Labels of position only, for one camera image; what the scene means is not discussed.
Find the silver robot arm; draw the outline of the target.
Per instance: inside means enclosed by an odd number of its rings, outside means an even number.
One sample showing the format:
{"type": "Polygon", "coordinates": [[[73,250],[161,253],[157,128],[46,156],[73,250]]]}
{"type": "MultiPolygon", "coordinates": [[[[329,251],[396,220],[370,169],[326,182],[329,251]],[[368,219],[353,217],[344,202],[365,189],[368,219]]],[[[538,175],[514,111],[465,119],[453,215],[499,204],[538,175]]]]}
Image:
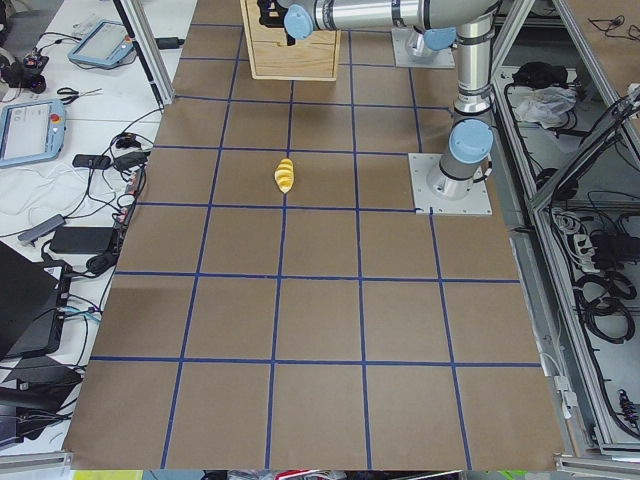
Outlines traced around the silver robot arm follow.
{"type": "Polygon", "coordinates": [[[394,27],[425,37],[455,31],[457,89],[454,124],[445,151],[426,175],[434,195],[467,196],[492,149],[494,136],[481,116],[489,111],[494,17],[498,1],[281,1],[284,29],[296,40],[315,31],[394,27]]]}
{"type": "Polygon", "coordinates": [[[414,28],[405,42],[405,50],[414,61],[426,60],[450,48],[456,40],[455,27],[418,30],[414,28]]]}

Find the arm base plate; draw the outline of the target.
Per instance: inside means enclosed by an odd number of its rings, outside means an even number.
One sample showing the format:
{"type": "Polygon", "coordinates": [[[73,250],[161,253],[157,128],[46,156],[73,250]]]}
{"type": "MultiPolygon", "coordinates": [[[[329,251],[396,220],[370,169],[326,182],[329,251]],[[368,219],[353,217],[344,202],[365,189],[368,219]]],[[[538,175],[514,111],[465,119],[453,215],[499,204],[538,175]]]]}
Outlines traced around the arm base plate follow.
{"type": "Polygon", "coordinates": [[[452,45],[456,41],[454,27],[431,29],[421,33],[415,29],[391,30],[395,66],[402,68],[453,69],[452,45]]]}
{"type": "Polygon", "coordinates": [[[440,169],[441,154],[410,153],[409,173],[414,211],[419,215],[491,216],[493,211],[483,171],[467,180],[453,180],[440,169]]]}

